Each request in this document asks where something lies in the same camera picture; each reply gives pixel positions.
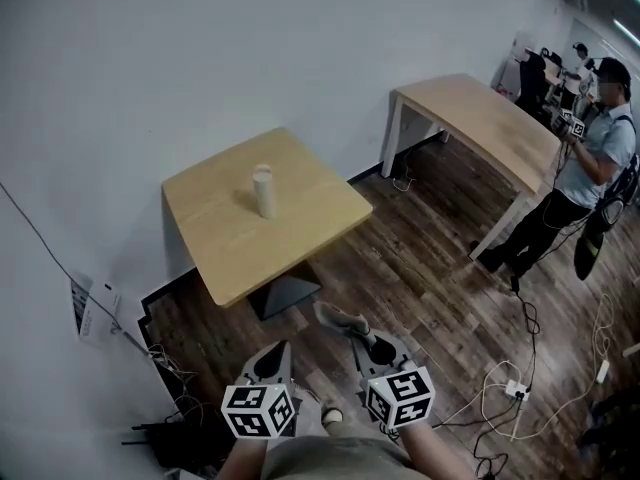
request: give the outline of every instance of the wooden table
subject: wooden table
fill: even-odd
[[[257,164],[268,164],[273,172],[273,219],[257,212],[251,177]],[[319,289],[313,271],[301,262],[372,211],[284,128],[194,165],[162,188],[214,302],[228,307],[249,296],[261,318]]]
[[[542,184],[560,141],[544,126],[469,75],[449,75],[396,89],[382,175],[391,173],[404,105],[424,115],[488,162],[518,196],[472,251],[475,260]]]

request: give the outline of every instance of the table leg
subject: table leg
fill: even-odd
[[[525,194],[518,194],[518,197],[516,197],[515,201],[511,203],[511,206],[509,206],[507,211],[504,212],[504,215],[500,217],[500,220],[496,223],[496,225],[491,228],[491,231],[487,233],[487,236],[482,239],[482,242],[478,244],[478,247],[471,251],[471,254],[469,254],[469,258],[475,260],[478,256],[480,256],[480,253],[482,251],[484,251],[491,245],[491,242],[493,242],[497,238],[497,236],[500,234],[500,231],[502,231],[505,226],[513,220],[513,218],[516,216],[518,211],[520,211],[520,208],[522,208],[527,199],[529,198]]]
[[[400,120],[402,118],[402,96],[396,96],[396,104],[391,117],[391,129],[389,130],[389,139],[387,140],[387,148],[384,152],[384,163],[382,164],[382,177],[388,178],[393,167],[393,159],[398,152],[398,140],[400,139]]]
[[[266,320],[320,288],[322,285],[315,272],[306,261],[303,261],[247,295],[247,299],[258,318]]]

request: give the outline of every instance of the person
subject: person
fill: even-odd
[[[520,97],[516,105],[534,119],[541,120],[542,103],[547,92],[544,59],[533,52],[520,62]]]
[[[630,163],[636,148],[629,106],[631,76],[613,58],[603,59],[596,74],[600,101],[606,110],[593,121],[584,143],[571,134],[561,137],[572,152],[556,175],[552,191],[516,226],[505,243],[478,257],[490,272],[506,262],[514,275],[521,277],[551,246],[561,229],[589,215],[607,187]]]
[[[473,480],[471,469],[424,421],[398,429],[406,453],[383,434],[343,422],[330,409],[322,419],[327,436],[288,439],[267,451],[266,440],[239,439],[218,480]]]
[[[573,45],[580,61],[573,71],[567,71],[567,82],[562,93],[560,106],[567,110],[573,110],[576,95],[580,93],[580,85],[591,77],[590,71],[595,67],[593,59],[589,58],[589,49],[582,43]]]

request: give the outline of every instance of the black cap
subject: black cap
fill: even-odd
[[[589,55],[589,49],[582,43],[576,43],[573,45],[573,48],[578,52],[584,52]]]
[[[594,73],[601,77],[606,76],[623,86],[629,88],[631,85],[631,75],[622,62],[613,57],[605,57],[600,63],[600,67]]]

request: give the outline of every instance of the person's leg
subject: person's leg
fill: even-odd
[[[538,229],[531,237],[529,249],[518,256],[514,265],[514,274],[521,277],[551,246],[561,229],[586,217],[591,210],[579,206],[560,192],[553,190],[536,210],[538,213]]]
[[[531,210],[524,219],[518,223],[505,243],[493,249],[483,251],[478,260],[489,272],[495,272],[502,263],[513,262],[520,252],[531,243],[531,240],[542,227],[542,216],[551,194],[548,194],[542,202]]]

